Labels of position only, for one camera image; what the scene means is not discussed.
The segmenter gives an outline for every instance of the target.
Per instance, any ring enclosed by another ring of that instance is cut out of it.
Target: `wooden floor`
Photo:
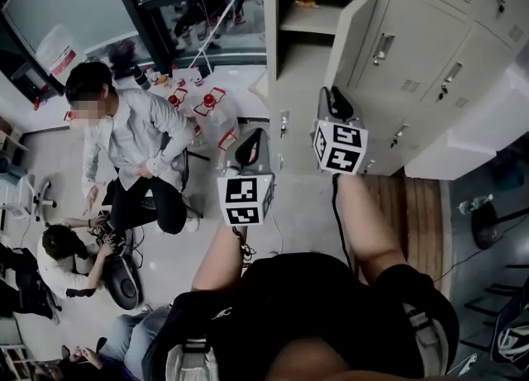
[[[434,280],[440,278],[443,227],[439,182],[379,176],[367,176],[365,181],[397,234],[408,263]],[[441,288],[441,281],[436,282],[436,288]]]

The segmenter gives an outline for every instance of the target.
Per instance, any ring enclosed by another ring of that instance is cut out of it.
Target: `open locker door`
[[[340,14],[325,86],[346,88],[353,74],[377,0],[354,0]]]

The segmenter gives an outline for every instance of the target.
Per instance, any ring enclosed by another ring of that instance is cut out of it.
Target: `white cube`
[[[319,120],[312,146],[320,167],[332,173],[356,174],[367,150],[367,133],[362,128]]]
[[[228,226],[262,224],[274,197],[274,175],[237,175],[217,179],[222,215]]]

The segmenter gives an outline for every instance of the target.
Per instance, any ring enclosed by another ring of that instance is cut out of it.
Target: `blue jeans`
[[[136,378],[143,381],[141,361],[168,315],[169,310],[163,306],[151,313],[119,316],[99,353],[122,362]]]

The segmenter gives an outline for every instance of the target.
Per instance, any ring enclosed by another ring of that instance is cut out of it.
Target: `shirt logo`
[[[227,317],[228,315],[231,314],[231,309],[232,307],[229,307],[227,309],[224,309],[223,311],[220,311],[217,315],[215,315],[213,318],[212,318],[212,321],[214,319],[217,319],[217,318],[221,318],[221,317]]]

